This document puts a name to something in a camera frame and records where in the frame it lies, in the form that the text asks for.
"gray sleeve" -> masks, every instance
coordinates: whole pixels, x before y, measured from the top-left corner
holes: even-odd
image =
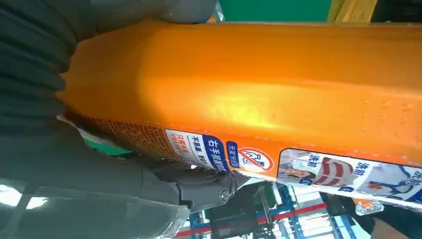
[[[141,194],[139,167],[97,155],[56,120],[64,111],[55,96],[65,88],[59,73],[77,43],[96,33],[94,16],[89,0],[0,0],[0,178]]]

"orange bottle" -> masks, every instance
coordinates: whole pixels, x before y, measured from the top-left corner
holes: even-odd
[[[415,208],[421,62],[417,26],[145,22],[83,42],[61,97],[142,152]]]

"blue metal frame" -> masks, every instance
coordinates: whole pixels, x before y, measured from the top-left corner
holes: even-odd
[[[335,239],[343,239],[343,235],[341,234],[340,228],[338,227],[338,224],[335,221],[335,218],[333,216],[329,216],[328,220],[331,223],[334,238]]]
[[[271,209],[270,210],[270,215],[274,216],[277,214],[280,214],[281,212],[287,211],[287,208],[276,208],[276,209]],[[192,213],[189,215],[189,222],[191,224],[191,229],[196,229],[196,228],[204,228],[204,227],[209,227],[211,226],[209,223],[198,223],[199,220],[196,220],[196,216],[194,216],[194,214],[198,214],[198,213]],[[265,212],[264,211],[258,211],[256,213],[256,217],[260,218],[260,217],[264,217],[265,216]]]
[[[290,196],[289,189],[286,185],[281,185],[279,188],[279,193],[281,196],[281,199],[283,201],[283,204],[286,206],[285,209],[288,211],[295,210],[294,202],[292,200],[292,197]],[[302,226],[299,223],[299,216],[294,215],[289,218],[289,224],[292,228],[292,231],[295,235],[295,239],[305,239],[305,236],[303,234]]]
[[[289,238],[288,237],[289,233],[287,232],[287,229],[284,226],[284,221],[278,222],[277,224],[278,224],[278,227],[280,228],[281,235],[284,236],[285,238]]]
[[[347,229],[347,232],[349,233],[350,239],[356,239],[355,232],[353,231],[352,225],[350,224],[350,221],[347,215],[341,215],[340,218],[343,221],[344,227]]]
[[[201,223],[200,212],[191,213],[189,215],[189,224],[190,224],[191,229],[201,228],[202,225],[205,225],[205,224],[202,224]],[[191,239],[201,239],[201,238],[202,238],[201,235],[197,235],[197,234],[192,234],[191,235]]]

